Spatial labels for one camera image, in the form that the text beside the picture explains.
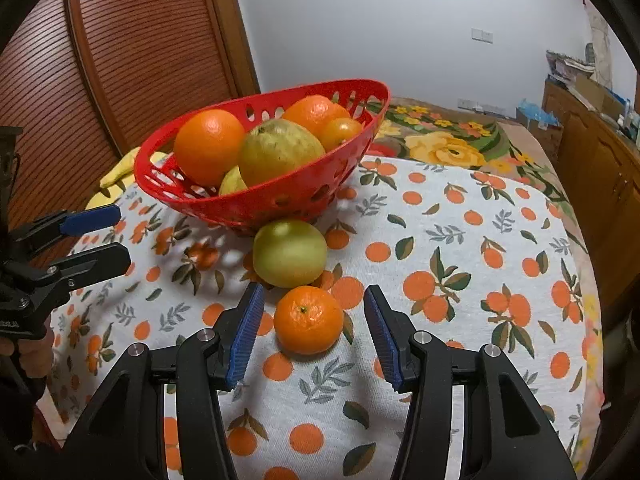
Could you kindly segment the left hand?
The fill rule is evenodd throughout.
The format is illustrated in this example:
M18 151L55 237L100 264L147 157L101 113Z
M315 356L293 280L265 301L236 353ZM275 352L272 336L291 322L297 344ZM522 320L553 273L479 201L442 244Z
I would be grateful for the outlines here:
M12 356L14 350L18 351L22 370L29 378L43 378L49 374L53 362L54 333L50 326L41 339L23 339L14 344L9 339L0 338L2 356Z

